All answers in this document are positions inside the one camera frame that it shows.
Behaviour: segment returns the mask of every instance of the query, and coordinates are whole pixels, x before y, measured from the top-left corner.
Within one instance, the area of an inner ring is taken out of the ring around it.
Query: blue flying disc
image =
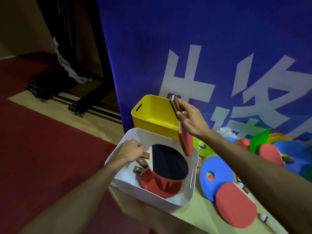
[[[200,185],[205,196],[215,201],[218,189],[225,182],[235,182],[234,173],[232,169],[219,157],[208,157],[200,169]]]
[[[293,164],[285,164],[286,168],[301,175],[302,168],[312,164],[312,154],[308,147],[296,141],[278,141],[273,144],[281,153],[293,157]]]
[[[238,141],[238,139],[233,138],[233,137],[224,137],[226,140],[231,141],[233,143],[236,143]]]

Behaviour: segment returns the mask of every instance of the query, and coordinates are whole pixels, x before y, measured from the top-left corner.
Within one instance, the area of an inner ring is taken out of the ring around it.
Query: person's left arm
[[[138,159],[144,148],[144,145],[134,139],[125,141],[107,165],[43,211],[19,234],[81,233],[94,216],[115,175],[124,165]]]

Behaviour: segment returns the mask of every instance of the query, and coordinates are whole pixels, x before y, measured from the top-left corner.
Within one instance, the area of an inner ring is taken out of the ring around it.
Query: person's right arm
[[[188,132],[205,142],[289,233],[312,233],[312,184],[210,130],[200,111],[180,100],[177,112]]]

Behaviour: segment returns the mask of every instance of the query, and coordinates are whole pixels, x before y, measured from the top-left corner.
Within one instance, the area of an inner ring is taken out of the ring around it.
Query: hand
[[[126,140],[119,146],[117,153],[110,159],[110,162],[122,161],[123,165],[126,165],[137,160],[144,149],[145,145],[140,144],[135,139]]]
[[[183,127],[198,139],[201,139],[204,134],[210,131],[209,126],[202,117],[200,111],[188,104],[187,102],[179,99],[181,107],[186,111],[186,114],[177,112],[177,117],[183,123]]]

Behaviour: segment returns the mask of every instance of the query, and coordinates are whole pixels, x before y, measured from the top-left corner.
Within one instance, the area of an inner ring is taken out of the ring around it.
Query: blue backdrop
[[[310,119],[312,92],[307,86],[312,77],[310,0],[97,1],[125,131],[133,127],[130,112],[139,100],[146,94],[159,95],[169,50],[179,57],[174,76],[184,78],[190,45],[201,46],[193,80],[214,85],[214,89],[209,102],[190,97],[189,103],[201,110],[210,127],[215,123],[211,117],[216,106],[230,110],[222,126],[229,120],[247,123],[254,118],[259,120],[256,126],[272,127],[259,115],[233,117],[232,111],[233,107],[263,103],[256,102],[257,96],[244,103],[243,90],[248,90],[285,56],[295,62],[284,70],[305,73],[298,76],[298,83],[306,92],[299,95],[304,90],[292,89],[290,85],[284,87],[288,90],[281,90],[273,81],[267,85],[269,100],[292,90],[295,95],[295,100],[269,106],[289,118],[273,126],[272,132],[287,134]],[[232,96],[237,64],[252,54],[247,85]],[[281,85],[287,82],[288,75],[275,74]],[[311,138],[310,133],[300,134],[302,141]]]

